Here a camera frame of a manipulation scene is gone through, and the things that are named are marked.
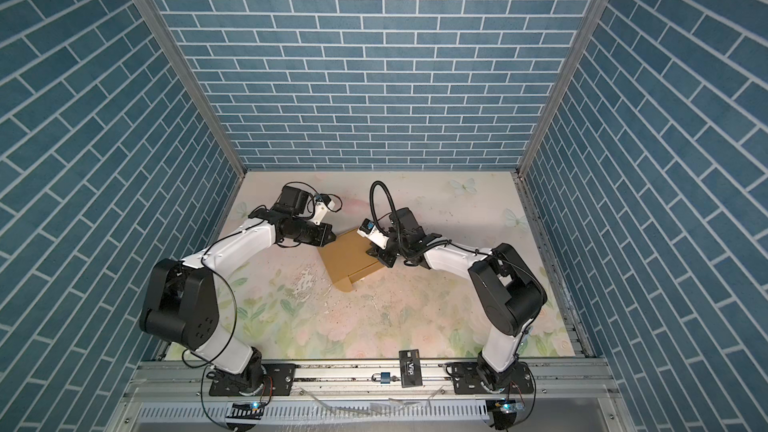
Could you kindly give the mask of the brown cardboard box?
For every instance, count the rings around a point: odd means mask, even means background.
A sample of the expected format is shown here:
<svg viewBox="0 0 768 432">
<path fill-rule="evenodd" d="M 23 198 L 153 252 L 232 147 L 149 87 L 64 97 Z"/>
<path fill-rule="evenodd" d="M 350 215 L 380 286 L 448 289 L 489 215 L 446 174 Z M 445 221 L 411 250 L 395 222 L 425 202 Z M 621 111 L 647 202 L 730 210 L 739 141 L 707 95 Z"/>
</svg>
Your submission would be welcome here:
<svg viewBox="0 0 768 432">
<path fill-rule="evenodd" d="M 332 285 L 341 292 L 352 292 L 354 283 L 382 269 L 384 265 L 367 254 L 371 243 L 357 230 L 339 235 L 335 241 L 319 249 Z"/>
</svg>

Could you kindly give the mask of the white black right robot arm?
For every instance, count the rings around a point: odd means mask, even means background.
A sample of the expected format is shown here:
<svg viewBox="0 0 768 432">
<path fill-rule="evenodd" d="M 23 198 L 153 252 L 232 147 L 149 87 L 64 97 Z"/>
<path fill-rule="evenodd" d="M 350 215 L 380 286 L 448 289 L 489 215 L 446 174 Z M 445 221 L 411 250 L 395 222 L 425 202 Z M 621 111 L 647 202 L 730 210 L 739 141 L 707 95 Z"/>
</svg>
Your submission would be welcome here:
<svg viewBox="0 0 768 432">
<path fill-rule="evenodd" d="M 468 280 L 492 325 L 478 356 L 477 375 L 492 392 L 510 386 L 524 337 L 548 300 L 539 279 L 507 243 L 491 249 L 456 244 L 426 233 L 409 208 L 390 213 L 389 220 L 382 239 L 369 239 L 371 252 L 388 267 L 402 258 L 411 266 Z"/>
</svg>

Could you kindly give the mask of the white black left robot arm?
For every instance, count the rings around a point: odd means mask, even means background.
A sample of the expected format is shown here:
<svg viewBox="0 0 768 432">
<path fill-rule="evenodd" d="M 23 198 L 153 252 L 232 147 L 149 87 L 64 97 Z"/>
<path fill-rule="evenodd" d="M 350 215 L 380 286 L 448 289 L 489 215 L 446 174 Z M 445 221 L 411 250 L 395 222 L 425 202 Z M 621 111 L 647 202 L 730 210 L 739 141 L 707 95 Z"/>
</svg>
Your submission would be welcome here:
<svg viewBox="0 0 768 432">
<path fill-rule="evenodd" d="M 184 346 L 213 367 L 213 380 L 236 395 L 253 395 L 267 380 L 261 353 L 219 324 L 216 280 L 232 289 L 228 277 L 248 259 L 288 239 L 323 247 L 336 239 L 323 218 L 343 207 L 335 194 L 303 182 L 285 184 L 270 207 L 260 205 L 234 232 L 181 260 L 163 259 L 153 267 L 142 311 L 141 331 Z"/>
</svg>

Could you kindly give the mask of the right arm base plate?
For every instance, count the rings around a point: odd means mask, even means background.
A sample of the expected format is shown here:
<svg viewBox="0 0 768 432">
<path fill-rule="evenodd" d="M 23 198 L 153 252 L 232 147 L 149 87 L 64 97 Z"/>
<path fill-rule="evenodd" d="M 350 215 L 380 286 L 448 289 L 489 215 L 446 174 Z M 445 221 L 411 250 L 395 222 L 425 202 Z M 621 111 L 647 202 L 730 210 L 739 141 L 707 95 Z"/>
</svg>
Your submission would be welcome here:
<svg viewBox="0 0 768 432">
<path fill-rule="evenodd" d="M 527 362 L 516 361 L 503 372 L 497 372 L 485 362 L 448 362 L 444 365 L 454 393 L 479 394 L 532 394 L 534 376 Z"/>
</svg>

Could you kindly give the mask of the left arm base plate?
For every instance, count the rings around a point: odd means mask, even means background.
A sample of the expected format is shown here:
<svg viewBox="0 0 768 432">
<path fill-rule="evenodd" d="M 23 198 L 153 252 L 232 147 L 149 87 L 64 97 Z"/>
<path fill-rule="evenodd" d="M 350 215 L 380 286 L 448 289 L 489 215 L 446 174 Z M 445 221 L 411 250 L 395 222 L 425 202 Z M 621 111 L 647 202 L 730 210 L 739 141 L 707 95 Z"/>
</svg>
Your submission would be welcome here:
<svg viewBox="0 0 768 432">
<path fill-rule="evenodd" d="M 263 397 L 288 396 L 293 387 L 297 365 L 293 363 L 262 363 L 256 384 L 242 375 L 232 375 L 212 368 L 205 377 L 211 381 L 212 397 Z"/>
</svg>

